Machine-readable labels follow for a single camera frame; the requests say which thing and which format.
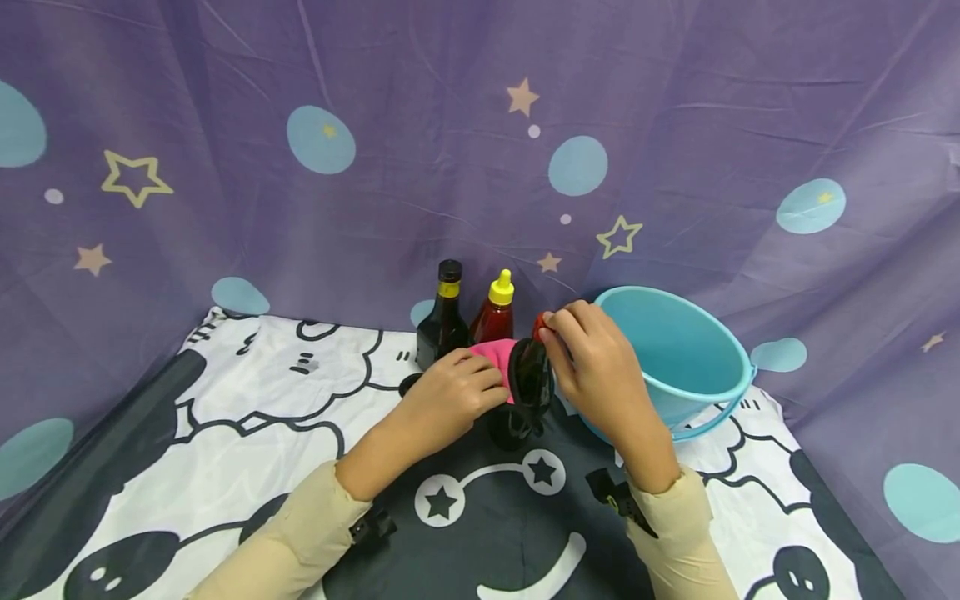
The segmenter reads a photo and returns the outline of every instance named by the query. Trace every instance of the bucket rim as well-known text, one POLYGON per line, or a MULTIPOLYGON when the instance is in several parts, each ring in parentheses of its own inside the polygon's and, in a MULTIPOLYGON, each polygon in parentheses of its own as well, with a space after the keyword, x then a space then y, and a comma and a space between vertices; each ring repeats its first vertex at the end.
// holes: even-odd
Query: bucket rim
POLYGON ((676 294, 671 294, 670 292, 666 292, 664 290, 660 290, 655 287, 648 287, 645 285, 618 285, 616 287, 612 287, 609 290, 606 290, 605 292, 600 294, 600 296, 598 296, 593 303, 597 304, 602 308, 604 300, 610 298, 611 296, 615 296, 620 292, 636 292, 636 291, 652 292, 660 296, 666 296, 673 300, 679 300, 680 302, 686 304, 690 308, 693 308, 700 314, 706 316, 708 319, 713 321, 714 324, 720 327, 720 330, 723 331, 724 335, 727 336, 727 339, 729 339, 733 343, 733 347, 736 348, 736 353, 740 356, 740 359, 741 359, 740 362, 743 364, 743 371, 740 374, 740 379, 736 383, 736 385, 728 389, 727 391, 720 392, 718 394, 700 394, 697 392, 689 392, 687 390, 682 390, 680 388, 670 385, 669 383, 664 383, 663 381, 660 381, 659 379, 657 379, 647 371, 644 371, 643 365, 640 365, 640 370, 643 372, 643 379, 647 383, 654 383, 660 389, 666 392, 669 392, 671 394, 674 394, 676 396, 680 396, 683 399, 693 400, 696 402, 704 402, 705 404, 736 402, 740 398, 742 398, 743 395, 746 393, 747 389, 750 388, 750 384, 754 380, 754 369, 753 369, 752 363, 750 362, 750 357, 747 356, 747 350, 743 347, 742 344, 740 344, 740 341, 736 339, 736 336, 733 335, 733 333, 727 328, 726 325, 721 323, 719 319, 711 315, 709 312, 707 312, 707 310, 705 310, 701 306, 695 304, 694 302, 691 302, 690 300, 687 300, 683 296, 677 296, 676 294))

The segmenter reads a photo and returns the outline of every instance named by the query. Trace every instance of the light blue polka dot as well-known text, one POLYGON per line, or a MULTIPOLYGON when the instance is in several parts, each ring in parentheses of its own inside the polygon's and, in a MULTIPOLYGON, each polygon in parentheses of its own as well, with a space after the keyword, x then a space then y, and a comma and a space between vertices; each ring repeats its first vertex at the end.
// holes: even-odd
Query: light blue polka dot
POLYGON ((224 277, 210 290, 213 301, 227 310, 245 315, 262 315, 270 310, 267 297, 242 277, 224 277))
POLYGON ((940 471, 897 465, 883 479, 883 497, 900 524, 918 538, 960 541, 960 488, 940 471))
POLYGON ((426 319, 426 316, 430 314, 433 310, 433 300, 421 300, 414 304, 414 307, 410 309, 410 323, 414 324, 414 327, 420 324, 421 321, 426 319))
POLYGON ((47 149, 47 128, 26 96, 0 81, 0 167, 23 167, 47 149))
POLYGON ((0 500, 23 492, 66 454, 73 423, 48 419, 34 423, 0 445, 0 500))
POLYGON ((566 196, 583 196, 607 176, 607 151, 589 135, 571 137, 550 158, 550 185, 566 196))
POLYGON ((847 194, 834 180, 813 180, 787 194, 777 223, 790 233, 816 233, 830 227, 847 208, 847 194))
POLYGON ((331 112, 300 107, 287 119, 287 141, 307 169, 323 175, 342 173, 357 154, 353 133, 331 112))
POLYGON ((806 362, 806 345, 797 338, 764 342, 750 353, 750 362, 765 371, 796 371, 806 362))

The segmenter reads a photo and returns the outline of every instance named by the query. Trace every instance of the yellow nozzle cap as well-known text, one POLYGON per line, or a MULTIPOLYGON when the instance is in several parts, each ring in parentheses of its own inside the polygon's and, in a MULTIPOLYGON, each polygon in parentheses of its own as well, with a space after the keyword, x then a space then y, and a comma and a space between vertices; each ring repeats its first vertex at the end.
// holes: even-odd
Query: yellow nozzle cap
POLYGON ((506 306, 514 301, 514 284, 510 282, 510 269, 500 272, 500 277, 490 284, 490 301, 499 306, 506 306))

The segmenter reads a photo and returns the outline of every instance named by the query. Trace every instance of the cartoon print tablecloth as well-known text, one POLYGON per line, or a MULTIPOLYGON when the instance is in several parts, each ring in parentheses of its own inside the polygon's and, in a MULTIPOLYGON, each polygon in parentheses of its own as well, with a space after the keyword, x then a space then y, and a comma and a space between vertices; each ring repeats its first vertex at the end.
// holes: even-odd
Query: cartoon print tablecloth
MULTIPOLYGON (((182 597, 396 405, 414 346, 410 333, 212 309, 90 445, 109 461, 78 458, 8 537, 25 547, 61 519, 14 598, 182 597), (84 469, 85 488, 71 492, 84 469), (65 493, 73 504, 58 505, 65 493)), ((901 597, 760 389, 678 451, 705 477, 712 533, 743 597, 901 597)), ((562 401, 518 452, 475 427, 378 499, 398 528, 387 542, 352 549, 304 598, 652 598, 622 521, 584 479, 616 462, 562 401)))

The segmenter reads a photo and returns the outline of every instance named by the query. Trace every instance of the pink cloth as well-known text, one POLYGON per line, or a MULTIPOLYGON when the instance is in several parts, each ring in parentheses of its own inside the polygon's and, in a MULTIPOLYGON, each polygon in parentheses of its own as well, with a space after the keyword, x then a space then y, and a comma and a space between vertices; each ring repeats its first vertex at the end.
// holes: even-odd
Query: pink cloth
MULTIPOLYGON (((495 367, 500 369, 500 373, 503 375, 503 386, 510 390, 510 376, 507 370, 510 368, 510 352, 514 349, 514 346, 516 346, 516 340, 493 340, 492 342, 471 346, 469 350, 477 356, 488 358, 495 367)), ((513 395, 507 398, 507 403, 514 403, 513 395)))

